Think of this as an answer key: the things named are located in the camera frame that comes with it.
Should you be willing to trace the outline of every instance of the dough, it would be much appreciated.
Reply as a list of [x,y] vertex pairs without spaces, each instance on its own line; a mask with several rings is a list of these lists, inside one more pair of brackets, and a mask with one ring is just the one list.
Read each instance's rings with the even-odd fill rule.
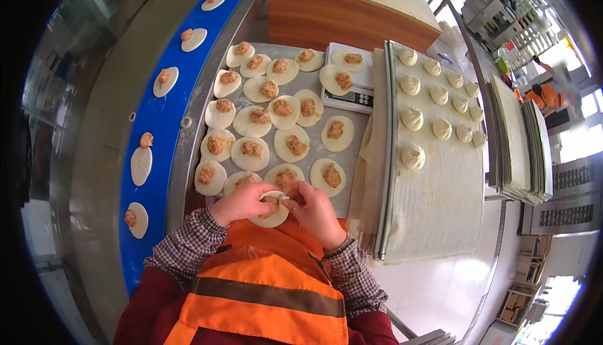
[[408,47],[401,47],[398,51],[398,58],[406,66],[413,66],[417,63],[417,52]]
[[222,113],[216,109],[217,103],[217,100],[212,100],[207,104],[207,109],[205,110],[205,124],[211,129],[227,128],[235,118],[235,105],[232,105],[232,109],[229,112]]
[[216,75],[216,81],[214,82],[214,96],[218,99],[230,95],[235,90],[237,90],[239,88],[239,86],[241,85],[241,76],[237,72],[235,72],[236,79],[234,82],[229,83],[228,85],[225,85],[222,82],[220,82],[220,77],[222,77],[222,74],[228,73],[228,72],[229,72],[228,70],[221,69],[218,72],[218,75]]
[[442,72],[440,63],[436,60],[432,60],[431,58],[428,58],[427,61],[423,63],[423,67],[425,68],[425,71],[429,73],[429,75],[433,75],[434,77],[437,77]]
[[[293,107],[293,113],[289,116],[278,116],[274,112],[274,104],[277,100],[284,100]],[[272,100],[270,104],[268,104],[268,115],[270,115],[270,121],[276,129],[287,130],[290,129],[293,125],[296,124],[297,119],[300,115],[300,101],[298,98],[289,95],[282,95],[278,97],[276,100]]]
[[[331,187],[323,177],[324,170],[327,169],[331,163],[335,165],[335,169],[341,176],[341,184],[337,185],[335,188]],[[345,186],[345,172],[343,172],[343,168],[341,168],[335,160],[320,158],[315,161],[312,168],[310,168],[310,183],[326,193],[328,197],[333,197],[338,195]]]
[[463,86],[463,76],[455,72],[448,73],[448,82],[456,89],[460,89]]
[[469,100],[461,95],[455,95],[454,98],[452,98],[452,105],[458,113],[465,113],[469,106]]
[[435,104],[443,106],[448,102],[448,90],[441,85],[434,85],[431,87],[430,94]]
[[[274,99],[268,98],[266,95],[263,95],[260,93],[260,88],[262,88],[262,86],[268,81],[274,82],[272,79],[267,78],[267,77],[249,78],[247,80],[247,82],[245,82],[245,85],[243,85],[243,94],[247,97],[247,99],[249,99],[255,103],[263,103],[263,102],[274,100]],[[277,85],[275,99],[278,96],[279,96],[279,86]]]
[[153,165],[153,153],[150,147],[137,147],[130,158],[130,172],[132,173],[132,182],[136,186],[141,186],[147,181]]
[[473,146],[476,148],[482,148],[486,145],[486,141],[488,140],[488,136],[482,133],[479,130],[473,132]]
[[407,74],[400,78],[400,88],[410,96],[415,96],[421,89],[421,81],[414,75]]
[[289,210],[285,206],[283,206],[282,203],[280,203],[282,200],[288,200],[289,197],[287,197],[280,190],[270,190],[269,192],[262,194],[259,197],[259,199],[262,199],[266,196],[271,196],[271,197],[277,198],[277,200],[279,201],[279,209],[275,213],[270,214],[270,216],[267,218],[260,218],[258,216],[253,216],[253,217],[249,218],[249,220],[252,221],[253,223],[257,224],[260,227],[266,227],[266,228],[276,227],[279,224],[281,224],[282,222],[284,222],[287,219],[287,216],[289,215]]
[[[219,138],[223,138],[229,140],[230,142],[226,142],[224,145],[224,150],[221,153],[214,155],[209,152],[207,149],[207,140],[210,136],[215,136]],[[207,135],[201,141],[201,155],[205,160],[215,160],[216,162],[223,162],[224,160],[230,158],[230,148],[235,141],[235,136],[226,129],[214,129],[209,131]]]
[[[241,150],[243,142],[250,141],[255,144],[262,146],[262,156],[253,156],[249,154],[243,154]],[[236,140],[230,149],[232,161],[235,162],[238,168],[245,171],[256,172],[266,168],[270,161],[270,151],[268,150],[268,144],[261,138],[243,137]]]
[[162,98],[167,95],[168,92],[170,92],[170,90],[174,88],[174,85],[178,80],[178,68],[172,67],[168,68],[168,70],[170,71],[170,77],[168,78],[168,81],[166,83],[163,83],[163,85],[159,84],[159,74],[157,74],[155,82],[153,83],[153,94],[157,98]]
[[337,65],[329,64],[320,69],[318,77],[320,78],[320,83],[324,86],[325,90],[336,96],[344,96],[346,93],[350,92],[351,87],[350,89],[344,90],[340,87],[340,85],[337,84],[335,81],[335,76],[338,73],[348,73],[348,71]]
[[300,71],[300,67],[297,62],[295,62],[295,60],[283,58],[283,60],[287,61],[287,68],[285,69],[285,72],[277,74],[272,71],[272,68],[278,60],[280,60],[280,58],[276,58],[268,64],[268,66],[266,67],[266,77],[272,79],[277,85],[286,85],[287,83],[295,79],[295,77],[297,77],[297,73]]
[[444,119],[437,119],[433,122],[433,134],[438,139],[447,140],[452,134],[452,125]]
[[263,182],[260,175],[256,174],[255,172],[250,172],[250,171],[235,172],[234,174],[228,176],[228,178],[224,182],[224,195],[228,196],[229,194],[234,192],[235,189],[237,189],[236,183],[239,181],[239,179],[244,178],[244,177],[249,177],[249,176],[253,176],[253,180],[256,183]]
[[471,113],[471,117],[478,123],[484,120],[484,110],[478,106],[471,107],[469,113]]
[[331,61],[337,66],[341,68],[353,72],[358,73],[367,68],[367,64],[364,62],[364,57],[362,58],[362,62],[360,63],[348,63],[345,61],[345,56],[348,54],[359,54],[358,52],[352,51],[350,49],[337,49],[335,52],[331,54]]
[[188,41],[183,41],[180,47],[184,52],[192,52],[205,41],[206,37],[207,30],[205,28],[197,28],[192,31],[192,38]]
[[[260,65],[255,68],[255,69],[250,69],[247,67],[247,63],[249,61],[251,61],[251,59],[253,57],[255,57],[256,55],[262,56],[263,60],[260,63]],[[245,78],[251,78],[251,77],[259,77],[260,75],[264,75],[266,74],[266,68],[268,67],[268,65],[270,64],[270,62],[272,62],[272,60],[270,59],[270,57],[268,57],[265,54],[254,54],[251,57],[249,57],[248,59],[246,59],[245,61],[243,61],[243,63],[241,64],[241,75]]]
[[149,227],[149,215],[147,209],[138,202],[132,202],[128,205],[128,210],[131,210],[136,214],[136,224],[132,227],[128,226],[128,228],[136,239],[142,239]]
[[466,144],[471,142],[473,137],[473,129],[466,123],[462,123],[456,126],[456,136],[461,140],[462,143]]
[[[297,118],[297,123],[300,124],[302,127],[311,127],[316,124],[318,120],[320,120],[324,112],[324,104],[323,101],[320,100],[320,97],[316,95],[314,91],[307,89],[299,90],[293,97],[297,98],[300,101],[300,115]],[[303,104],[304,100],[307,99],[314,100],[314,115],[304,117],[303,111],[301,111],[301,105]]]
[[235,120],[232,122],[235,131],[243,137],[263,137],[272,128],[272,123],[270,121],[267,123],[252,122],[249,116],[252,114],[253,110],[262,111],[264,108],[260,106],[245,107],[239,111],[235,116]]
[[[203,166],[206,164],[209,164],[210,167],[214,168],[215,173],[214,176],[212,176],[212,181],[209,182],[209,184],[202,184],[199,181],[198,176],[201,168],[203,168]],[[195,190],[198,193],[204,196],[215,196],[216,194],[220,193],[224,187],[224,182],[226,181],[226,170],[215,160],[202,160],[201,163],[197,165],[193,181],[195,182]]]
[[308,147],[308,149],[306,149],[306,151],[304,151],[301,155],[295,156],[293,153],[291,153],[291,150],[287,147],[286,143],[291,136],[299,138],[302,144],[308,146],[310,145],[310,137],[308,137],[306,131],[298,124],[293,125],[293,127],[288,130],[277,130],[275,132],[274,151],[282,160],[293,163],[304,159],[307,153],[310,151],[310,147]]
[[[339,138],[328,138],[328,132],[331,125],[335,121],[341,121],[343,123],[343,134]],[[345,150],[354,139],[354,123],[345,116],[333,116],[324,123],[323,130],[320,132],[320,139],[322,140],[324,147],[329,151],[337,153]]]
[[402,122],[410,130],[419,130],[423,126],[423,112],[417,107],[407,107],[402,111]]
[[308,62],[304,62],[304,61],[300,61],[300,55],[305,51],[305,49],[302,49],[301,51],[299,51],[295,57],[295,60],[297,62],[297,65],[299,66],[301,71],[314,71],[314,70],[318,70],[321,68],[321,66],[324,64],[324,58],[323,56],[320,54],[320,52],[314,51],[314,57],[312,57],[312,59]]
[[224,3],[224,0],[216,0],[214,3],[209,3],[207,1],[209,1],[209,0],[206,0],[205,2],[203,2],[201,4],[201,9],[203,11],[211,11],[211,10],[215,9],[216,7],[220,6],[222,3]]
[[425,164],[425,152],[419,145],[404,147],[402,150],[402,163],[413,171],[418,171]]
[[226,52],[226,66],[229,68],[237,68],[243,62],[246,62],[248,59],[250,59],[256,52],[256,48],[250,46],[247,53],[243,55],[236,55],[235,52],[239,45],[241,44],[231,46],[228,48],[228,52]]

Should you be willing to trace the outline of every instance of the dumpling wrapper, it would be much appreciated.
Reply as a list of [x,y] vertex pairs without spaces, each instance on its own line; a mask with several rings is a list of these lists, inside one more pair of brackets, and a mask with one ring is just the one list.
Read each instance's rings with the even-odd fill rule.
[[266,219],[260,218],[259,216],[253,216],[249,218],[249,220],[260,227],[276,227],[282,222],[284,222],[287,219],[287,216],[289,215],[289,210],[285,206],[283,206],[282,203],[280,203],[282,200],[288,200],[289,197],[287,197],[285,193],[281,192],[280,190],[270,190],[269,192],[262,194],[259,199],[261,200],[266,196],[272,196],[278,199],[279,210],[270,214],[270,216],[268,216]]
[[159,84],[159,74],[157,74],[157,77],[155,78],[155,82],[153,83],[153,94],[156,98],[163,98],[165,95],[167,95],[168,92],[174,88],[174,85],[178,80],[178,68],[171,67],[168,68],[168,70],[170,71],[170,78],[166,83],[163,83],[163,86]]
[[[335,121],[343,123],[343,134],[339,138],[328,138],[327,133]],[[327,150],[337,153],[345,150],[351,144],[351,141],[354,139],[354,132],[354,123],[349,118],[345,116],[333,116],[324,123],[323,130],[320,132],[320,139]]]
[[[227,142],[226,145],[224,145],[224,150],[222,150],[221,153],[214,155],[210,153],[207,149],[207,140],[209,139],[209,136],[216,136],[219,138],[227,139],[230,140],[230,142]],[[212,131],[209,131],[201,141],[201,155],[205,160],[215,160],[216,162],[223,162],[224,160],[230,158],[230,148],[232,147],[232,144],[234,142],[235,136],[230,131],[226,129],[214,129]]]
[[218,75],[216,75],[216,80],[214,82],[214,96],[218,99],[228,96],[231,93],[235,92],[241,85],[241,75],[239,73],[236,74],[237,77],[236,77],[235,81],[232,83],[229,83],[228,85],[225,85],[222,82],[220,82],[220,77],[222,77],[222,74],[228,73],[228,72],[229,72],[228,70],[220,69],[220,71],[218,72]]
[[[331,163],[335,165],[335,169],[341,176],[341,184],[337,185],[335,188],[331,187],[331,185],[328,185],[327,181],[323,177],[324,171]],[[343,168],[341,168],[339,163],[337,163],[335,160],[331,160],[329,158],[320,158],[319,160],[315,161],[314,164],[312,164],[312,168],[310,168],[310,183],[314,187],[326,193],[328,197],[333,197],[338,195],[345,187],[345,172],[343,172]]]
[[300,115],[301,104],[298,98],[282,95],[277,98],[278,100],[287,100],[287,102],[293,107],[293,112],[289,116],[279,116],[274,112],[274,102],[276,100],[272,100],[270,104],[268,104],[268,115],[270,116],[270,121],[274,125],[276,129],[287,130],[290,129],[293,125],[297,123],[297,119]]
[[[262,145],[262,156],[258,157],[255,155],[252,156],[249,154],[243,154],[241,148],[243,146],[243,142],[245,141],[251,141],[255,144]],[[268,166],[268,162],[270,161],[270,150],[268,150],[268,144],[266,141],[261,138],[243,137],[237,139],[232,145],[232,148],[230,149],[230,157],[238,168],[241,168],[245,171],[256,172]]]
[[237,113],[235,120],[232,122],[235,131],[243,137],[263,137],[272,128],[270,121],[267,123],[253,123],[249,118],[253,110],[262,111],[264,108],[260,106],[245,107]]
[[289,150],[286,144],[287,139],[291,136],[296,136],[302,144],[310,146],[310,137],[308,137],[306,131],[298,124],[293,125],[293,127],[287,130],[277,130],[274,134],[274,151],[279,158],[289,163],[304,159],[310,151],[310,147],[308,147],[300,156],[295,156],[291,153],[291,150]]
[[[311,127],[314,124],[316,124],[324,113],[324,104],[323,104],[323,101],[320,100],[320,96],[316,95],[316,93],[312,90],[303,89],[303,90],[299,90],[298,92],[296,92],[296,94],[293,95],[293,97],[297,98],[300,101],[300,115],[297,118],[297,123],[299,125],[301,125],[302,127]],[[301,113],[302,112],[301,107],[302,107],[303,101],[307,100],[307,99],[314,100],[314,104],[315,104],[314,112],[315,113],[313,116],[304,117],[303,114]]]
[[[199,172],[205,164],[209,164],[216,170],[214,176],[212,176],[212,181],[209,184],[201,184],[197,176],[199,176]],[[216,194],[222,191],[224,187],[224,182],[226,181],[226,170],[222,165],[215,160],[201,160],[201,163],[197,165],[195,169],[194,183],[195,190],[197,193],[202,194],[204,196],[215,196]]]

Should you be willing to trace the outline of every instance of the orange safety vest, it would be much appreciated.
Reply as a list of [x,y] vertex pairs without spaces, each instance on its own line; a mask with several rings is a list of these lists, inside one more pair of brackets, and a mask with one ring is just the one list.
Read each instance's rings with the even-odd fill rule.
[[164,343],[190,344],[203,327],[295,345],[347,344],[344,298],[322,257],[321,245],[292,215],[276,228],[231,223]]

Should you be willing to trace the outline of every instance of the person in orange vest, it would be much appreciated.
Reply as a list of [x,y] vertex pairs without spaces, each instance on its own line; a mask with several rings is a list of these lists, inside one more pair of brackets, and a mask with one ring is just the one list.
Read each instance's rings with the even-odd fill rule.
[[283,190],[275,228],[268,183],[237,188],[193,211],[144,261],[114,344],[398,344],[388,296],[328,196],[305,182]]

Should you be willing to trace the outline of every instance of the dough circle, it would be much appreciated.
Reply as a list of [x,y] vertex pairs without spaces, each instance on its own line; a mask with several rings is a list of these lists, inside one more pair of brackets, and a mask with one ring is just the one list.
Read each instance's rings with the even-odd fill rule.
[[[214,174],[214,176],[212,176],[212,181],[209,182],[209,184],[201,184],[197,177],[199,176],[201,168],[203,168],[203,166],[205,166],[206,164],[209,164],[211,167],[213,167],[216,170],[216,173]],[[199,163],[197,165],[197,168],[195,169],[195,190],[197,191],[197,193],[202,194],[204,196],[211,197],[220,193],[222,191],[222,188],[224,187],[225,181],[226,170],[224,169],[224,167],[222,167],[220,163],[216,162],[215,160],[201,160],[201,163]]]
[[147,233],[149,227],[149,214],[147,209],[138,202],[132,202],[128,205],[128,210],[134,211],[136,214],[136,224],[132,227],[128,226],[130,232],[136,239],[142,239]]
[[[207,149],[207,140],[210,136],[216,136],[220,138],[224,138],[230,140],[230,142],[226,142],[224,145],[224,150],[221,153],[214,155],[209,152]],[[224,160],[230,158],[230,148],[235,141],[235,136],[226,129],[214,129],[212,131],[207,132],[206,136],[201,141],[201,156],[206,160],[215,160],[216,162],[223,162]]]
[[[346,93],[350,92],[350,90],[343,90],[335,81],[335,76],[339,73],[350,74],[347,70],[335,64],[329,64],[320,69],[318,77],[320,78],[320,83],[324,86],[325,90],[336,96],[344,96]],[[351,81],[353,87],[354,78],[351,78]]]
[[[295,95],[293,95],[293,97],[297,98],[300,101],[300,115],[297,118],[297,123],[302,127],[311,127],[316,124],[318,120],[320,120],[324,112],[324,104],[323,101],[320,100],[320,97],[316,95],[314,91],[308,89],[299,90],[298,92],[296,92]],[[304,117],[301,113],[302,103],[306,99],[314,100],[315,106],[313,116]]]
[[[262,156],[257,157],[243,154],[241,148],[243,147],[243,142],[245,141],[251,141],[255,144],[262,145]],[[268,162],[270,161],[270,150],[268,150],[268,144],[261,138],[243,137],[237,139],[235,143],[232,144],[230,155],[232,157],[232,161],[235,162],[238,168],[241,168],[245,171],[251,171],[253,173],[266,168]]]
[[[337,185],[337,187],[333,188],[331,185],[327,184],[327,181],[324,179],[324,171],[329,167],[329,164],[333,163],[335,165],[335,169],[341,175],[341,184]],[[345,172],[343,172],[343,168],[337,163],[335,160],[331,160],[329,158],[320,158],[312,164],[312,168],[310,168],[310,183],[316,188],[322,190],[327,194],[328,197],[333,197],[338,195],[345,186]]]
[[299,99],[294,96],[282,95],[277,99],[286,100],[291,107],[293,107],[293,112],[289,116],[278,116],[274,112],[274,102],[276,100],[272,100],[270,104],[268,104],[268,115],[270,116],[270,121],[272,121],[272,124],[276,129],[287,130],[296,124],[300,115],[301,104]]
[[267,102],[267,101],[272,101],[276,98],[279,97],[279,86],[276,85],[276,96],[273,99],[268,98],[267,96],[263,95],[260,93],[260,88],[262,88],[262,86],[264,84],[266,84],[266,82],[268,81],[272,81],[274,82],[272,79],[267,78],[267,77],[252,77],[247,79],[247,82],[245,82],[245,85],[243,85],[243,95],[245,95],[247,97],[247,99],[255,102],[255,103],[263,103],[263,102]]
[[348,63],[345,61],[345,56],[348,54],[360,54],[350,49],[337,49],[335,52],[331,54],[331,61],[337,66],[341,66],[343,69],[358,73],[367,68],[367,64],[364,62],[364,56],[362,57],[362,62],[360,63]]
[[232,123],[236,115],[235,105],[232,105],[232,109],[228,112],[218,112],[216,105],[217,100],[212,100],[207,104],[205,109],[205,124],[211,129],[227,128]]
[[304,145],[310,145],[310,137],[308,137],[306,131],[298,124],[293,125],[293,127],[287,130],[277,130],[274,134],[274,151],[279,158],[289,163],[304,159],[310,151],[310,147],[308,147],[300,156],[295,156],[291,153],[291,150],[289,150],[286,143],[287,139],[291,136],[298,137]]
[[249,218],[249,220],[252,221],[253,223],[257,224],[260,227],[266,227],[266,228],[276,227],[279,224],[281,224],[282,222],[284,222],[287,219],[287,216],[289,215],[289,210],[285,206],[283,206],[282,203],[280,203],[282,200],[288,200],[289,197],[287,197],[280,190],[270,190],[269,192],[262,194],[259,197],[259,199],[261,200],[262,198],[264,198],[266,196],[272,196],[272,197],[275,197],[278,199],[279,210],[270,214],[268,216],[268,218],[266,218],[266,219],[260,218],[259,216],[253,216],[253,217]]
[[272,79],[277,85],[286,85],[297,77],[297,73],[300,71],[300,67],[298,66],[295,60],[290,60],[289,58],[283,58],[283,60],[287,61],[287,67],[285,71],[281,74],[277,74],[272,71],[274,64],[276,61],[280,60],[280,58],[276,58],[268,64],[266,67],[266,77]]
[[245,107],[237,113],[235,120],[232,122],[232,126],[235,131],[243,137],[263,137],[272,128],[272,123],[253,123],[249,116],[253,110],[264,110],[264,107],[260,106],[249,106]]

